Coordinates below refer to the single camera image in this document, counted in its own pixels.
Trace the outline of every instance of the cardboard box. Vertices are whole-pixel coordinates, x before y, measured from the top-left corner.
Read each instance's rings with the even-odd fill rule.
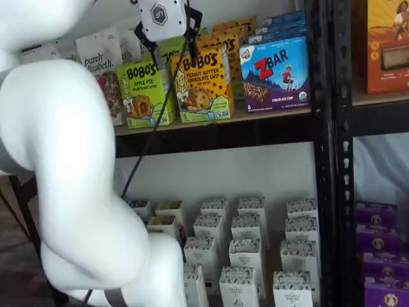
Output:
[[[365,307],[409,306],[408,278],[365,278]]]
[[[224,307],[259,307],[254,268],[223,267],[220,290]]]
[[[231,233],[234,240],[262,239],[260,215],[246,213],[235,216],[231,224]]]
[[[240,48],[247,110],[282,111],[308,107],[310,86],[304,36]]]
[[[163,232],[171,237],[174,237],[181,243],[178,225],[176,224],[176,219],[174,216],[154,216],[149,220],[148,225],[146,225],[148,232]]]
[[[273,293],[277,307],[313,307],[308,273],[274,272]]]
[[[179,59],[171,58],[172,72]],[[183,123],[231,118],[235,101],[226,46],[203,48],[196,61],[184,54],[174,88]]]
[[[409,276],[409,254],[364,253],[362,272],[373,276]]]
[[[156,209],[158,216],[175,216],[178,224],[180,239],[186,241],[186,222],[182,200],[163,201]]]
[[[263,236],[264,247],[270,249],[270,237],[268,235],[266,208],[264,197],[242,197],[238,201],[238,213],[256,213],[260,216],[260,227]]]
[[[140,62],[118,67],[118,81],[128,128],[154,126],[169,89],[167,69],[159,70],[150,54],[143,54]],[[174,118],[175,104],[170,95],[160,125],[169,125]]]
[[[357,251],[401,251],[401,234],[398,228],[380,225],[357,224],[355,241]]]
[[[201,265],[185,264],[183,280],[188,307],[209,307]]]
[[[217,254],[222,265],[229,264],[228,244],[224,218],[218,214],[206,214],[198,216],[193,224],[196,237],[213,237],[216,241]]]
[[[284,272],[309,272],[315,306],[321,306],[321,284],[318,274],[318,253],[315,241],[281,242],[281,263]]]
[[[317,218],[300,216],[286,219],[286,239],[288,241],[314,241],[317,244],[318,274],[321,277],[320,233]]]
[[[229,247],[232,267],[253,267],[256,273],[257,292],[260,299],[267,299],[265,254],[260,239],[232,240]]]
[[[397,213],[397,205],[390,203],[372,203],[370,201],[357,201],[355,203],[355,222],[358,224],[396,227]]]
[[[188,237],[184,251],[188,264],[202,266],[207,294],[220,295],[220,264],[215,238]]]

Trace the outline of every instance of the yellow snack box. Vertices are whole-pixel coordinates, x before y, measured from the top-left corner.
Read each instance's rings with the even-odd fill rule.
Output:
[[[203,48],[192,61],[182,55],[174,88],[183,123],[231,118],[234,111],[228,50],[225,45]],[[171,57],[171,71],[176,70],[180,55]]]

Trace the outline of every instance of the black metal shelving unit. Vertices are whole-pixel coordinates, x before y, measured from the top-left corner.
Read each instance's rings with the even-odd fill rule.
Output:
[[[341,182],[336,180],[336,166],[338,171],[340,164],[339,149],[342,146],[334,146],[334,118],[338,123],[350,121],[349,113],[344,113],[344,106],[350,100],[350,90],[346,96],[342,96],[345,86],[350,89],[350,76],[345,66],[350,61],[349,44],[347,40],[349,27],[349,15],[345,10],[349,7],[349,0],[342,0],[346,6],[338,6],[331,0],[308,0],[305,2],[307,17],[307,41],[309,49],[309,75],[311,80],[311,110],[301,113],[286,113],[283,116],[249,116],[242,120],[224,121],[207,125],[192,125],[191,127],[177,127],[175,129],[160,129],[155,136],[153,145],[148,152],[152,154],[171,154],[178,152],[191,152],[197,150],[214,150],[221,148],[238,148],[249,146],[273,145],[279,143],[294,143],[301,141],[313,141],[316,187],[318,195],[320,217],[320,240],[321,240],[321,266],[323,276],[323,306],[340,306],[338,277],[339,267],[339,233],[343,234],[343,226],[340,225],[339,204],[345,202],[336,194],[336,188],[341,187]],[[339,53],[332,54],[330,37],[333,32],[345,33],[340,39],[335,39],[335,47]],[[334,69],[334,57],[342,63]],[[337,82],[343,85],[334,88],[334,71]],[[117,131],[116,154],[117,157],[131,157],[139,155],[144,146],[149,131],[125,134]],[[337,133],[337,141],[347,140],[350,130],[344,134]],[[352,147],[348,147],[344,154],[350,155]],[[40,236],[28,209],[28,202],[37,194],[35,178],[25,184],[21,184],[17,177],[10,177],[13,190],[16,194],[20,209],[26,220],[31,240],[40,256]],[[343,265],[348,259],[343,258]],[[53,289],[56,306],[63,305],[66,297]]]

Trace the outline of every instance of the bobo's apple pie box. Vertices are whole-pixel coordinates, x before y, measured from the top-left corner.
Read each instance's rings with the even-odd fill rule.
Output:
[[[159,70],[151,55],[145,53],[140,62],[124,64],[118,68],[118,81],[128,128],[154,126],[169,89],[167,69],[164,67]],[[174,101],[170,95],[160,125],[169,125],[174,118]]]

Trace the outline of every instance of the snack box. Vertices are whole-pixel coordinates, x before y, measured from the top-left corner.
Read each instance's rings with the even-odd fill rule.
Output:
[[[235,216],[231,223],[231,233],[234,240],[262,239],[260,215],[246,213]]]
[[[228,244],[224,218],[218,214],[206,214],[198,216],[193,224],[196,237],[213,237],[216,241],[217,254],[222,265],[229,265]]]
[[[365,307],[409,306],[409,278],[366,277]]]
[[[397,205],[390,203],[372,203],[370,201],[355,202],[356,223],[396,227],[397,213]]]
[[[238,213],[256,213],[260,216],[260,228],[263,236],[263,244],[267,249],[270,249],[270,237],[268,236],[264,201],[264,197],[242,197],[238,201]]]
[[[171,58],[173,72],[179,59]],[[226,46],[203,48],[196,61],[184,54],[174,88],[183,123],[231,118],[235,101]]]
[[[307,33],[307,29],[305,27],[293,28],[289,29],[285,32],[267,32],[265,34],[253,35],[250,36],[247,40],[249,44],[257,44],[263,42],[269,42],[271,40],[280,40],[283,38],[291,38],[294,36],[300,36]]]
[[[247,110],[282,111],[310,104],[304,36],[240,48]]]
[[[185,264],[183,266],[183,281],[187,306],[209,307],[201,265]]]
[[[315,241],[281,242],[281,263],[284,272],[309,272],[315,306],[321,306],[321,285],[318,274],[318,252]]]
[[[243,99],[243,77],[238,50],[240,46],[244,44],[244,41],[245,39],[239,28],[203,35],[201,39],[197,41],[197,47],[200,49],[222,44],[226,45],[228,50],[230,76],[233,85],[233,95],[235,99]]]
[[[306,272],[274,272],[273,293],[277,307],[313,307],[311,280]]]
[[[401,251],[401,234],[398,228],[380,225],[357,224],[355,233],[357,251]]]
[[[259,307],[254,268],[223,267],[220,290],[224,307]]]
[[[154,216],[151,217],[146,225],[148,232],[163,232],[174,237],[181,243],[178,225],[174,216]]]
[[[275,17],[265,18],[261,22],[261,27],[271,27],[276,24],[286,24],[298,20],[305,20],[305,13],[303,11],[297,11],[294,13],[286,13]]]
[[[188,237],[184,252],[188,264],[202,266],[207,294],[220,295],[218,282],[220,278],[220,265],[215,238]]]
[[[141,219],[147,223],[155,215],[152,202],[150,200],[128,200],[131,207]]]
[[[232,267],[253,267],[256,272],[259,299],[267,299],[265,255],[260,239],[232,240],[229,247]]]
[[[128,128],[154,126],[169,89],[167,69],[159,70],[151,55],[143,54],[140,62],[118,67],[118,81]],[[175,105],[170,95],[160,125],[169,125],[174,119]]]
[[[256,18],[256,16],[253,16],[249,18],[236,19],[233,21],[225,22],[223,24],[217,24],[213,27],[213,31],[216,32],[226,28],[238,27],[245,24],[249,28],[249,34],[254,34],[257,22]]]
[[[409,254],[365,252],[362,272],[373,276],[409,276]]]
[[[186,222],[182,200],[163,201],[156,209],[158,216],[175,216],[182,242],[186,241]]]

